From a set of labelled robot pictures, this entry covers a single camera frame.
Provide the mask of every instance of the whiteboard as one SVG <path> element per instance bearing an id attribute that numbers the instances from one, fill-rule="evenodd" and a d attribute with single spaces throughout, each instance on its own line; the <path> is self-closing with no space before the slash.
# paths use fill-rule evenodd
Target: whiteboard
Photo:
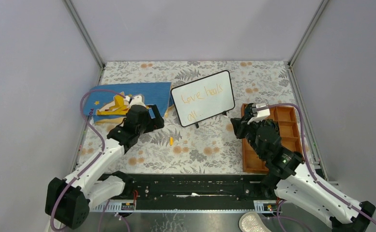
<path id="1" fill-rule="evenodd" d="M 171 95 L 183 127 L 235 107 L 228 70 L 175 87 Z"/>

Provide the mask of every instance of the white object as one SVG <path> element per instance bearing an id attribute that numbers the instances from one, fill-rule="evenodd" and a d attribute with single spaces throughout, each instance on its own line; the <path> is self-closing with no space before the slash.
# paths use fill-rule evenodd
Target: white object
<path id="1" fill-rule="evenodd" d="M 357 218 L 359 214 L 357 211 L 345 205 L 319 186 L 309 174 L 306 165 L 306 163 L 300 164 L 295 170 L 296 175 L 291 175 L 286 180 L 279 181 L 277 189 L 275 189 L 276 196 L 303 208 L 319 218 L 330 228 L 331 222 L 329 221 L 329 217 L 336 217 L 336 219 L 343 224 L 351 223 L 352 217 Z M 317 181 L 332 192 L 350 202 L 351 205 L 354 205 L 358 209 L 361 208 L 359 201 L 343 194 L 320 176 L 316 175 L 316 177 Z"/>
<path id="2" fill-rule="evenodd" d="M 265 118 L 269 117 L 271 115 L 271 111 L 269 110 L 269 108 L 267 108 L 268 106 L 265 104 L 265 103 L 259 103 L 259 104 L 256 104 L 256 108 L 255 108 L 255 112 L 254 112 L 254 115 L 255 117 L 251 118 L 249 121 L 248 121 L 248 125 L 251 123 L 251 122 L 259 122 L 259 121 L 262 121 L 264 120 Z"/>
<path id="3" fill-rule="evenodd" d="M 235 107 L 229 71 L 192 81 L 171 90 L 180 124 L 195 124 Z"/>
<path id="4" fill-rule="evenodd" d="M 102 202 L 113 196 L 120 195 L 125 188 L 125 183 L 117 176 L 110 176 L 100 184 L 95 184 L 86 198 L 90 200 L 90 209 L 95 208 Z"/>
<path id="5" fill-rule="evenodd" d="M 275 194 L 277 197 L 286 199 L 288 202 L 306 210 L 331 228 L 331 221 L 329 218 L 334 215 L 328 210 L 327 206 L 324 206 L 326 203 L 319 203 L 313 196 L 291 184 L 287 180 L 279 181 L 276 186 L 277 189 L 275 189 Z"/>
<path id="6" fill-rule="evenodd" d="M 96 151 L 81 167 L 65 177 L 66 183 L 69 183 L 73 178 L 77 179 L 72 186 L 74 188 L 81 187 L 81 191 L 86 198 L 90 200 L 90 208 L 94 208 L 113 196 L 120 195 L 125 185 L 124 182 L 116 176 L 110 176 L 107 180 L 99 184 L 94 184 L 104 173 L 106 168 L 125 153 L 124 147 L 114 139 L 105 139 L 105 151 L 103 154 L 92 166 L 78 177 L 78 174 L 84 170 L 100 152 L 101 149 Z"/>
<path id="7" fill-rule="evenodd" d="M 242 232 L 271 232 L 256 212 L 244 214 L 239 219 L 239 228 Z"/>

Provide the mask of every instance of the metal edge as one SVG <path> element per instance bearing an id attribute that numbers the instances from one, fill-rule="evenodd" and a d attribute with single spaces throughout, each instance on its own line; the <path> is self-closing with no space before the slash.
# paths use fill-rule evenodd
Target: metal edge
<path id="1" fill-rule="evenodd" d="M 104 68 L 101 68 L 100 69 L 100 73 L 99 73 L 99 77 L 98 77 L 98 80 L 96 81 L 96 83 L 93 85 L 93 86 L 97 86 L 100 82 L 101 82 L 101 79 L 102 79 L 102 76 L 104 74 Z M 82 123 L 82 127 L 81 127 L 81 136 L 79 137 L 79 140 L 78 140 L 78 144 L 76 145 L 76 149 L 75 149 L 75 155 L 74 155 L 74 158 L 71 162 L 71 166 L 70 166 L 70 169 L 68 170 L 68 173 L 71 173 L 77 163 L 78 163 L 78 160 L 79 160 L 79 151 L 81 149 L 81 146 L 83 145 L 84 143 L 84 140 L 85 140 L 85 136 L 87 135 L 87 124 L 85 122 Z"/>
<path id="2" fill-rule="evenodd" d="M 92 56 L 94 57 L 95 61 L 99 65 L 100 68 L 104 67 L 104 61 L 101 58 L 100 54 L 98 53 L 97 48 L 95 47 L 95 44 L 92 42 L 92 39 L 90 35 L 88 34 L 87 29 L 84 26 L 84 23 L 82 23 L 81 18 L 79 17 L 78 12 L 76 11 L 76 8 L 71 0 L 62 0 L 64 5 L 67 8 L 68 13 L 71 15 L 74 23 L 76 24 L 79 32 L 82 35 L 82 38 L 84 39 L 85 43 L 87 44 L 88 48 L 90 49 Z"/>
<path id="3" fill-rule="evenodd" d="M 261 214 L 270 214 L 272 211 L 264 211 L 265 204 L 276 204 L 276 201 L 254 201 L 254 209 L 216 209 L 216 210 L 185 210 L 185 209 L 167 209 L 167 210 L 121 210 L 118 209 L 121 207 L 122 203 L 132 203 L 130 200 L 111 200 L 108 203 L 108 206 L 105 209 L 107 213 L 247 213 L 255 211 Z M 90 212 L 101 213 L 103 208 L 106 206 L 106 202 L 101 203 L 95 208 L 91 209 Z"/>
<path id="4" fill-rule="evenodd" d="M 329 176 L 328 176 L 325 165 L 323 164 L 323 162 L 321 162 L 323 160 L 322 155 L 321 155 L 319 148 L 318 148 L 318 145 L 316 143 L 316 137 L 315 137 L 315 134 L 313 133 L 313 130 L 312 130 L 312 123 L 310 122 L 309 115 L 306 111 L 306 107 L 305 107 L 303 97 L 302 97 L 300 89 L 299 89 L 297 79 L 295 77 L 293 69 L 291 67 L 289 67 L 287 64 L 285 64 L 285 66 L 286 66 L 287 74 L 289 75 L 290 84 L 292 85 L 293 94 L 295 96 L 296 104 L 301 108 L 301 113 L 302 113 L 303 122 L 304 122 L 303 125 L 304 125 L 304 128 L 305 128 L 307 143 L 309 144 L 309 147 L 312 150 L 313 159 L 314 159 L 314 161 L 319 162 L 320 167 L 321 167 L 323 174 L 325 176 L 325 179 L 328 180 Z"/>
<path id="5" fill-rule="evenodd" d="M 307 39 L 309 38 L 310 34 L 313 31 L 313 28 L 315 28 L 317 21 L 319 20 L 320 16 L 322 15 L 323 11 L 325 10 L 326 6 L 328 5 L 330 0 L 322 0 L 319 7 L 317 8 L 315 15 L 313 15 L 312 20 L 310 21 L 309 25 L 307 26 L 306 31 L 304 32 L 298 46 L 296 47 L 295 52 L 290 57 L 289 60 L 289 66 L 292 67 L 295 63 L 296 59 L 298 58 L 301 50 L 303 49 Z"/>

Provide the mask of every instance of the cable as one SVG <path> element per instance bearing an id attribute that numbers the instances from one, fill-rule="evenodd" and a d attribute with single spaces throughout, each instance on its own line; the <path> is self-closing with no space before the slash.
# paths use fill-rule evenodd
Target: cable
<path id="1" fill-rule="evenodd" d="M 84 96 L 82 96 L 81 98 L 81 102 L 79 104 L 79 110 L 81 112 L 81 116 L 82 116 L 82 119 L 84 119 L 85 123 L 87 124 L 87 126 L 89 128 L 91 128 L 92 131 L 94 131 L 98 137 L 101 139 L 102 141 L 102 147 L 101 147 L 101 152 L 98 153 L 98 155 L 82 170 L 78 173 L 78 177 L 80 177 L 86 170 L 88 170 L 96 161 L 97 159 L 102 155 L 103 151 L 105 150 L 105 140 L 104 138 L 102 137 L 102 135 L 97 131 L 97 129 L 90 124 L 90 122 L 88 122 L 87 120 L 87 117 L 83 114 L 84 112 L 84 100 L 87 96 L 89 96 L 90 94 L 94 93 L 94 92 L 108 92 L 108 93 L 114 93 L 116 95 L 119 95 L 123 98 L 125 98 L 125 96 L 123 96 L 122 94 L 120 93 L 117 93 L 113 90 L 109 90 L 109 89 L 93 89 L 93 90 L 90 90 L 88 91 L 86 94 L 84 94 Z M 62 199 L 62 197 L 64 196 L 64 194 L 67 192 L 67 190 L 69 189 L 69 187 L 77 180 L 77 178 L 73 178 L 68 184 L 67 186 L 65 186 L 65 188 L 62 190 L 62 192 L 60 193 L 60 195 L 58 196 L 57 200 L 55 201 L 55 204 L 54 204 L 54 207 L 52 207 L 52 211 L 51 211 L 51 217 L 50 217 L 50 226 L 51 226 L 51 229 L 55 232 L 59 232 L 59 231 L 62 231 L 65 229 L 66 226 L 62 227 L 62 228 L 59 228 L 57 229 L 54 225 L 54 218 L 55 218 L 55 212 L 57 211 L 57 207 L 58 205 L 60 204 L 60 201 Z"/>
<path id="2" fill-rule="evenodd" d="M 55 205 L 54 207 L 52 208 L 52 211 L 51 211 L 51 219 L 50 219 L 50 226 L 51 226 L 51 229 L 53 231 L 63 231 L 65 229 L 66 226 L 62 227 L 62 228 L 59 228 L 57 229 L 54 225 L 54 217 L 55 217 L 55 212 L 57 211 L 57 205 L 60 203 L 62 197 L 64 196 L 64 194 L 67 192 L 67 190 L 69 189 L 69 187 L 76 181 L 76 178 L 73 178 L 67 186 L 65 186 L 65 188 L 62 190 L 61 194 L 58 196 L 57 200 L 55 201 Z"/>
<path id="3" fill-rule="evenodd" d="M 272 219 L 278 219 L 277 217 L 261 217 L 262 220 L 269 220 L 270 218 L 272 218 Z M 298 220 L 296 220 L 296 219 L 294 219 L 294 218 L 291 218 L 291 217 L 285 217 L 285 216 L 280 216 L 280 218 L 282 218 L 282 219 L 287 219 L 287 220 L 291 220 L 291 221 L 294 221 L 294 222 L 297 222 L 297 223 L 301 224 L 302 226 L 304 226 L 305 228 L 307 228 L 310 232 L 313 232 L 313 230 L 310 229 L 310 227 L 308 227 L 306 224 L 304 224 L 303 222 L 298 221 Z"/>
<path id="4" fill-rule="evenodd" d="M 303 144 L 302 146 L 302 150 L 303 150 L 303 157 L 305 159 L 305 161 L 308 163 L 309 160 L 307 158 L 307 153 L 306 153 L 306 147 L 304 145 L 304 131 L 303 131 L 303 116 L 302 116 L 302 113 L 301 113 L 301 109 L 295 105 L 295 104 L 292 104 L 292 103 L 279 103 L 279 104 L 274 104 L 274 105 L 269 105 L 269 108 L 274 108 L 274 107 L 277 107 L 277 106 L 293 106 L 295 107 L 297 110 L 298 110 L 298 113 L 299 113 L 299 118 L 301 119 L 301 142 Z M 336 199 L 340 200 L 341 202 L 343 202 L 345 205 L 351 207 L 352 209 L 354 209 L 355 211 L 357 211 L 359 214 L 363 215 L 365 218 L 367 218 L 369 221 L 371 221 L 372 223 L 374 223 L 376 225 L 376 220 L 374 220 L 373 218 L 371 218 L 370 216 L 368 216 L 367 214 L 365 214 L 364 212 L 362 212 L 360 209 L 358 209 L 357 207 L 355 207 L 354 205 L 351 206 L 351 204 L 346 201 L 345 199 L 339 197 L 336 193 L 334 193 L 332 190 L 328 189 L 325 185 L 323 185 L 320 181 L 317 180 L 317 177 L 316 177 L 316 173 L 314 173 L 312 171 L 312 168 L 310 167 L 309 164 L 306 164 L 307 166 L 307 169 L 309 170 L 309 173 L 310 175 L 312 176 L 312 178 L 316 181 L 316 183 L 322 187 L 322 189 L 324 189 L 327 193 L 329 193 L 330 195 L 332 195 L 333 197 L 335 197 Z"/>
<path id="5" fill-rule="evenodd" d="M 98 232 L 101 231 L 101 224 L 102 224 L 102 218 L 104 216 L 104 213 L 106 211 L 106 208 L 108 208 L 108 205 L 109 205 L 109 202 L 111 201 L 111 199 L 108 199 L 108 201 L 106 201 L 106 204 L 102 210 L 102 213 L 101 213 L 101 216 L 99 217 L 99 222 L 98 222 Z"/>
<path id="6" fill-rule="evenodd" d="M 134 210 L 136 210 L 136 198 L 138 197 L 138 191 L 134 190 Z"/>
<path id="7" fill-rule="evenodd" d="M 278 205 L 278 208 L 276 209 L 276 217 L 278 218 L 278 223 L 280 225 L 280 227 L 282 228 L 282 230 L 284 232 L 286 232 L 285 228 L 283 227 L 282 223 L 280 222 L 280 217 L 279 217 L 279 211 L 280 211 L 280 208 L 282 207 L 283 203 L 285 203 L 286 200 L 283 200 L 280 202 L 280 204 Z"/>
<path id="8" fill-rule="evenodd" d="M 124 222 L 125 222 L 126 228 L 128 229 L 128 232 L 131 232 L 131 228 L 129 227 L 129 222 L 123 216 L 121 216 L 121 215 L 115 215 L 115 217 L 119 217 L 120 220 L 123 219 Z"/>

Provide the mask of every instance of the floral tablecloth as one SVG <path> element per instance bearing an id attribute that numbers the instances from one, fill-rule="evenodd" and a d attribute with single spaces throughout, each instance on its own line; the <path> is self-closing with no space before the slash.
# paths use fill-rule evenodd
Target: floral tablecloth
<path id="1" fill-rule="evenodd" d="M 236 104 L 228 112 L 229 117 L 241 116 L 242 103 L 295 103 L 282 61 L 108 62 L 100 84 L 172 82 L 172 86 L 176 87 L 223 70 L 230 72 Z M 115 124 L 95 127 L 105 137 Z M 172 146 L 169 144 L 170 137 L 174 141 Z M 84 163 L 100 145 L 96 134 L 86 129 L 78 165 Z M 107 172 L 118 170 L 150 174 L 241 174 L 241 141 L 235 138 L 229 120 L 221 115 L 199 122 L 198 129 L 195 125 L 183 128 L 172 107 L 165 116 L 165 127 L 141 135 L 138 143 Z"/>

